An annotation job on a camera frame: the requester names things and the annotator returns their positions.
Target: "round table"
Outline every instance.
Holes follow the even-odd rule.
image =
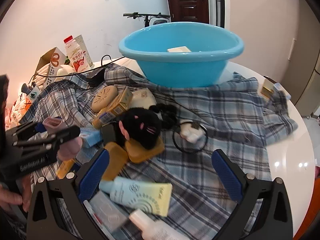
[[[133,59],[123,58],[115,62],[144,76],[138,63]],[[95,62],[94,67],[101,66]],[[232,79],[233,72],[245,78],[255,77],[261,91],[264,77],[239,64],[229,62],[218,83]],[[295,235],[307,213],[314,185],[315,160],[311,139],[299,112],[288,101],[289,116],[298,124],[298,129],[286,139],[267,147],[272,179],[280,177],[285,183],[292,212],[293,235]]]

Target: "bicycle handlebar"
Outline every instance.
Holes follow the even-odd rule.
[[[166,15],[166,14],[141,14],[141,13],[137,13],[137,12],[134,12],[134,13],[124,13],[123,14],[124,17],[147,17],[147,16],[153,16],[153,17],[156,17],[156,18],[167,18],[169,19],[170,18],[170,15]]]

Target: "red bottle cap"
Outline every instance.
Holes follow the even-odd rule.
[[[64,39],[63,42],[64,42],[64,43],[67,43],[67,42],[69,42],[69,41],[71,41],[71,40],[73,40],[72,35],[69,36],[68,38]]]

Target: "finger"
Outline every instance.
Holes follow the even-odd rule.
[[[32,196],[30,175],[23,177],[21,182],[22,182],[22,186],[23,186],[22,208],[25,212],[28,212],[30,202],[31,202],[31,196]]]
[[[22,204],[22,197],[14,192],[11,192],[7,189],[0,188],[0,201],[3,201],[8,204],[12,205],[21,205]]]
[[[7,214],[13,214],[12,208],[8,203],[5,203],[3,201],[0,201],[0,207],[7,213]]]

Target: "metal screw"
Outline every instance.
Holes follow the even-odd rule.
[[[282,184],[282,183],[283,183],[283,180],[282,180],[281,178],[276,178],[276,182],[277,182],[278,184]]]
[[[248,173],[246,176],[248,179],[255,179],[255,176],[251,173]]]
[[[72,179],[75,176],[75,174],[73,172],[69,172],[66,177],[67,179]]]
[[[44,182],[44,177],[40,177],[40,178],[38,179],[38,182],[39,182],[39,183]]]

